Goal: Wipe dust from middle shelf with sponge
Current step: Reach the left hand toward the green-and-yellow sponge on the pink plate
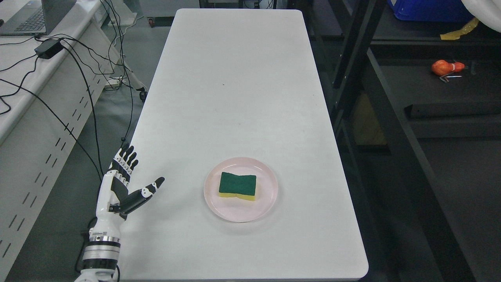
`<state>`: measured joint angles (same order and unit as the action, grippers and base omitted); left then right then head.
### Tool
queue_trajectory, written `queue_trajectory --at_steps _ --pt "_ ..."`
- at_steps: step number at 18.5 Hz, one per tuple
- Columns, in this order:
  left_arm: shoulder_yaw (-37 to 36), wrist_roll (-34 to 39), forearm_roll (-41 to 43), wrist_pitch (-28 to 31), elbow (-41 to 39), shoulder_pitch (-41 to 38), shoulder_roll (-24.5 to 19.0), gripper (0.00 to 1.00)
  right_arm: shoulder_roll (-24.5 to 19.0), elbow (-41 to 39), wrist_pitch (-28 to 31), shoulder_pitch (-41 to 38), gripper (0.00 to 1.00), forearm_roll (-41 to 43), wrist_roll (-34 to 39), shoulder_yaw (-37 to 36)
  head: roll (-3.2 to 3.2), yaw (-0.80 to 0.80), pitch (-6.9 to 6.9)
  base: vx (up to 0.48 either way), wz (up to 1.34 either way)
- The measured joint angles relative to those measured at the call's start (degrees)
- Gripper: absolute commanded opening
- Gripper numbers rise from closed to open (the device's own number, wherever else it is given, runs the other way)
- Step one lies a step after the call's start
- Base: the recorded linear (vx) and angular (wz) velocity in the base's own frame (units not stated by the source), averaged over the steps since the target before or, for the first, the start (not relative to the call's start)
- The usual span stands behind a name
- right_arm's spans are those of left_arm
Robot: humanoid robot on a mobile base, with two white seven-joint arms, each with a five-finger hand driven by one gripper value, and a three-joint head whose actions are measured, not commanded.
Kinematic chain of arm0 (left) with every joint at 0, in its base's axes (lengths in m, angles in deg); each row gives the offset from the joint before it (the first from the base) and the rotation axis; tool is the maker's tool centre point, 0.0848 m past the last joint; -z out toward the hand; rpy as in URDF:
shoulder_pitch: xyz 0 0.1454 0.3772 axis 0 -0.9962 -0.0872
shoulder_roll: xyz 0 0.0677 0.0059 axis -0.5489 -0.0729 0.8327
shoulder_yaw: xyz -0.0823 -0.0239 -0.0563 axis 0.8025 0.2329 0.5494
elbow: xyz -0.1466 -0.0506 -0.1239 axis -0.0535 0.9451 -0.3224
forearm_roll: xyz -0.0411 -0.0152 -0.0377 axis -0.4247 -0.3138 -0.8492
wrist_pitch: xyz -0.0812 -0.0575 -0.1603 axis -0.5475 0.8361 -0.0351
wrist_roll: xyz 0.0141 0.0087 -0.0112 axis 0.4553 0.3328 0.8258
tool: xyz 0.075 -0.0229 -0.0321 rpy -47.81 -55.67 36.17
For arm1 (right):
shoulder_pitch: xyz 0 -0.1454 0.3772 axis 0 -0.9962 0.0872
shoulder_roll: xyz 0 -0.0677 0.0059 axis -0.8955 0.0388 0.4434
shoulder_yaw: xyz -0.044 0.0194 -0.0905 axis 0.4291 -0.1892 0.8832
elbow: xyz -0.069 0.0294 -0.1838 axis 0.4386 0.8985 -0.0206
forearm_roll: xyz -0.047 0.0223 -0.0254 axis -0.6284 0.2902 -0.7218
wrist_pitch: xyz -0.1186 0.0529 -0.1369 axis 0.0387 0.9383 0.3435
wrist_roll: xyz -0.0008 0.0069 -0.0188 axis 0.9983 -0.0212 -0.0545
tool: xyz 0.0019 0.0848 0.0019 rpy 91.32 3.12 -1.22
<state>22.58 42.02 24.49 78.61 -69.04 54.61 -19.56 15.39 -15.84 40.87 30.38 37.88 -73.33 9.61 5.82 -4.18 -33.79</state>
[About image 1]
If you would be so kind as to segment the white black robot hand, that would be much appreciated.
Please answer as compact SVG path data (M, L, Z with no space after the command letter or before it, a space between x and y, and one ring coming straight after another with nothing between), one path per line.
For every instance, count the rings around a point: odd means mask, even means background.
M138 164L135 148L124 143L103 176L96 206L97 221L89 230L89 239L103 240L104 237L112 237L118 240L121 225L127 216L148 202L162 186L165 178L159 177L144 187L129 191L128 186Z

